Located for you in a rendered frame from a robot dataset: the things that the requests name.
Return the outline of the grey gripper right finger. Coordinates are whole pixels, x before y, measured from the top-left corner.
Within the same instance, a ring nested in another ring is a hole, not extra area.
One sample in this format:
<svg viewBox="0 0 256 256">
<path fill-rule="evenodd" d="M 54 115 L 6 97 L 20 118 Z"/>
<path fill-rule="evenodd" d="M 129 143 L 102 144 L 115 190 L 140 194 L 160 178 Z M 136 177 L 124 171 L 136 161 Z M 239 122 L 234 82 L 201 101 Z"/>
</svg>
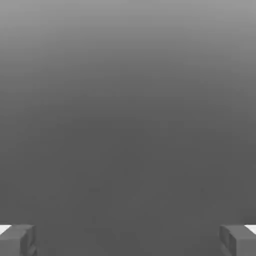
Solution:
<svg viewBox="0 0 256 256">
<path fill-rule="evenodd" d="M 256 224 L 221 225 L 218 234 L 223 256 L 256 256 Z"/>
</svg>

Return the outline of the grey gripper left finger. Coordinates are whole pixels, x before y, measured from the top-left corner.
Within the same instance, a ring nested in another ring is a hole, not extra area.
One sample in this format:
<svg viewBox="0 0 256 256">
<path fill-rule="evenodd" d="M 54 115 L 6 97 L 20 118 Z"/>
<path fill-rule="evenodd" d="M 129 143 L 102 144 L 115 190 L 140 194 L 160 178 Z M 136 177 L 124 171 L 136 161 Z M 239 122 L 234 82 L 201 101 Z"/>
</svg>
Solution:
<svg viewBox="0 0 256 256">
<path fill-rule="evenodd" d="M 0 256 L 38 256 L 36 226 L 0 224 Z"/>
</svg>

